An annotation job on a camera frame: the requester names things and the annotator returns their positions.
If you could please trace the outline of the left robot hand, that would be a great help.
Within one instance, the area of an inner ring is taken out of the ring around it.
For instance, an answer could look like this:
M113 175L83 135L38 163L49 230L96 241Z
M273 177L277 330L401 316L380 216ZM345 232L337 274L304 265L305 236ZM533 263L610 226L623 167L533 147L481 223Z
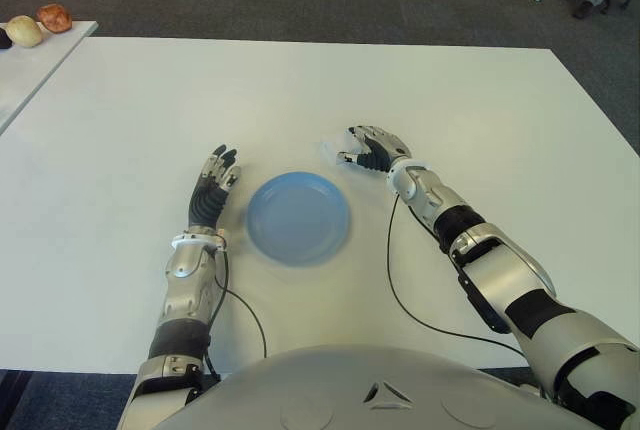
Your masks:
M190 198L189 227L217 227L228 195L241 175L236 156L236 149L222 144L206 159Z

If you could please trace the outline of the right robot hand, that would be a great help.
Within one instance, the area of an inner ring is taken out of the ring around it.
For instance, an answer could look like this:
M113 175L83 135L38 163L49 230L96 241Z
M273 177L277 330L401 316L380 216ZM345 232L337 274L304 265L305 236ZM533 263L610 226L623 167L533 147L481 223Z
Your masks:
M337 153L338 163L355 164L367 170L388 173L394 163L408 159L411 152L407 145L396 135L375 126L352 126L348 132L360 144L362 150L353 153Z

